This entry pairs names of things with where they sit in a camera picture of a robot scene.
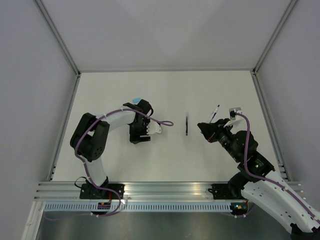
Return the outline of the white marker pen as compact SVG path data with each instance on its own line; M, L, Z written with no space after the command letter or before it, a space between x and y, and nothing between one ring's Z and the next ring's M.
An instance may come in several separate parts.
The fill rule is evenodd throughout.
M206 123L209 124L212 122L212 120L214 119L214 117L216 116L218 110L220 108L220 105L218 104L217 107L212 111L212 113L210 114L209 118L207 119Z

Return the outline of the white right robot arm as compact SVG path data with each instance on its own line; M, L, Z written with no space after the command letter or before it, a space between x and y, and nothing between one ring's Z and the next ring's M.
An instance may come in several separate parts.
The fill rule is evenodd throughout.
M239 172L228 181L228 194L244 198L275 219L290 233L292 240L318 240L320 213L286 183L275 167L258 152L258 142L251 133L249 119L246 130L232 133L228 118L214 123L197 124L209 143L219 143L238 163Z

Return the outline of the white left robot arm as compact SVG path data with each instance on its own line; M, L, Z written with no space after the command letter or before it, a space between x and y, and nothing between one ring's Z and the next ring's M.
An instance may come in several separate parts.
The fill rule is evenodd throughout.
M108 177L102 164L102 154L106 148L109 132L122 126L129 126L129 141L132 144L149 142L148 133L151 120L146 117L154 110L151 104L141 99L138 103L125 103L122 109L109 116L82 115L71 139L70 146L81 157L87 174L91 193L97 199L104 199L109 193Z

